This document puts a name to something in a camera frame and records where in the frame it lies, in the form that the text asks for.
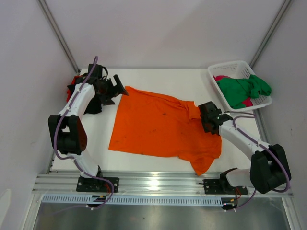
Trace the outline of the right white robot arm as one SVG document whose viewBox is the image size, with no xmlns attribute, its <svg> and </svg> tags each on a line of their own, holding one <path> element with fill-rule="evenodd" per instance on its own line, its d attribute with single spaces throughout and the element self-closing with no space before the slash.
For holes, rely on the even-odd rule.
<svg viewBox="0 0 307 230">
<path fill-rule="evenodd" d="M 252 136 L 237 122 L 241 118 L 253 119 L 252 114 L 232 117 L 213 102 L 203 103 L 198 109 L 206 133 L 228 140 L 250 160 L 247 169 L 233 168 L 221 174 L 219 188 L 222 192 L 228 194 L 238 186 L 253 187 L 261 194 L 289 190 L 292 176 L 284 148 Z"/>
</svg>

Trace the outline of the orange t shirt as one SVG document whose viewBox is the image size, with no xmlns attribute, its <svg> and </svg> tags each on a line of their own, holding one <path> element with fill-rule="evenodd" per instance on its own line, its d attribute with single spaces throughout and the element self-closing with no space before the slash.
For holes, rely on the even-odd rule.
<svg viewBox="0 0 307 230">
<path fill-rule="evenodd" d="M 190 162 L 200 176 L 222 153 L 220 136 L 205 133 L 193 101 L 127 86 L 120 99 L 109 149 Z"/>
</svg>

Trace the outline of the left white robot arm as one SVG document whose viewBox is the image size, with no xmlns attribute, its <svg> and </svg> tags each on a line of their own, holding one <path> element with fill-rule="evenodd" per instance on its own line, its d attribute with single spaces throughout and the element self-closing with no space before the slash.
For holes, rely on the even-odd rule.
<svg viewBox="0 0 307 230">
<path fill-rule="evenodd" d="M 77 75 L 68 85 L 68 101 L 57 114 L 48 118 L 52 147 L 58 159 L 71 160 L 87 186 L 98 192 L 104 187 L 100 166 L 88 153 L 88 137 L 82 124 L 84 114 L 98 114 L 102 107 L 114 105 L 113 98 L 128 95 L 119 76 L 108 77 L 106 67 L 93 63 L 88 71 Z"/>
</svg>

